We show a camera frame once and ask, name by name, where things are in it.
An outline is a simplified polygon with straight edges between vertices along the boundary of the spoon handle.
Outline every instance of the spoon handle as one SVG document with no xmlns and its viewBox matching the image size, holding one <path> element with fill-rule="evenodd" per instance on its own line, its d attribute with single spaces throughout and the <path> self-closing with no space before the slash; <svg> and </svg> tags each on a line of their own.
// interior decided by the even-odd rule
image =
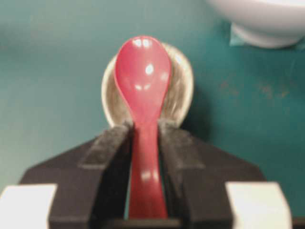
<svg viewBox="0 0 305 229">
<path fill-rule="evenodd" d="M 135 126 L 129 218 L 167 218 L 159 172 L 157 122 Z"/>
</svg>

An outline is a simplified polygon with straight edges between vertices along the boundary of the stain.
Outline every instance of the stain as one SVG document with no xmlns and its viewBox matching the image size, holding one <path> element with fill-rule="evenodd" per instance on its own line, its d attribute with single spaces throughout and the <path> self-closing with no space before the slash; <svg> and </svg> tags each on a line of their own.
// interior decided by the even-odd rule
<svg viewBox="0 0 305 229">
<path fill-rule="evenodd" d="M 259 89 L 268 99 L 273 99 L 273 89 L 270 85 L 260 85 Z"/>
<path fill-rule="evenodd" d="M 220 88 L 221 88 L 221 89 L 225 89 L 225 88 L 227 88 L 228 86 L 229 86 L 228 82 L 227 82 L 227 81 L 223 81 L 223 82 L 221 83 L 221 85 L 220 85 Z"/>
<path fill-rule="evenodd" d="M 282 98 L 285 98 L 289 94 L 289 91 L 282 92 L 281 96 Z"/>
<path fill-rule="evenodd" d="M 227 81 L 223 81 L 220 84 L 220 89 L 231 95 L 239 96 L 239 91 L 235 87 L 229 85 Z"/>
<path fill-rule="evenodd" d="M 238 90 L 233 90 L 233 91 L 232 91 L 232 94 L 233 94 L 233 95 L 236 95 L 236 96 L 239 96 L 239 91 L 238 91 Z"/>
</svg>

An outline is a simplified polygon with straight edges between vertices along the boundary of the teal surface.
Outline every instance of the teal surface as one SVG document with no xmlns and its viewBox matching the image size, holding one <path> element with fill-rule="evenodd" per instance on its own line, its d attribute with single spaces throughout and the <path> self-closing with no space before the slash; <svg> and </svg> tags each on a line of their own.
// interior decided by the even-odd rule
<svg viewBox="0 0 305 229">
<path fill-rule="evenodd" d="M 229 23 L 201 0 L 2 0 L 0 190 L 108 128 L 102 73 L 139 34 L 193 66 L 183 128 L 257 164 L 305 216 L 305 52 L 230 47 Z"/>
</svg>

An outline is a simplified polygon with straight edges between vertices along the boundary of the red spoon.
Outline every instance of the red spoon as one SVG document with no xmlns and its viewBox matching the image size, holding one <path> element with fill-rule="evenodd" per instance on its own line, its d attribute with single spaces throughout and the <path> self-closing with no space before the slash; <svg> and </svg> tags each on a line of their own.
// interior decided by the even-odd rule
<svg viewBox="0 0 305 229">
<path fill-rule="evenodd" d="M 166 218 L 158 162 L 158 127 L 170 81 L 171 62 L 160 42 L 139 36 L 120 49 L 115 82 L 133 122 L 129 218 Z"/>
</svg>

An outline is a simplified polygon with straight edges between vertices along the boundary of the green table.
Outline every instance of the green table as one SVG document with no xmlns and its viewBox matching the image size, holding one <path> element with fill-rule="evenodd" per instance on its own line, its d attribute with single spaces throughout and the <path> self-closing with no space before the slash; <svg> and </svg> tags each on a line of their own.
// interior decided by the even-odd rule
<svg viewBox="0 0 305 229">
<path fill-rule="evenodd" d="M 229 28 L 202 0 L 2 0 L 0 190 L 108 128 L 103 70 L 148 34 L 193 66 L 183 128 L 257 164 L 305 216 L 305 53 L 230 47 Z"/>
</svg>

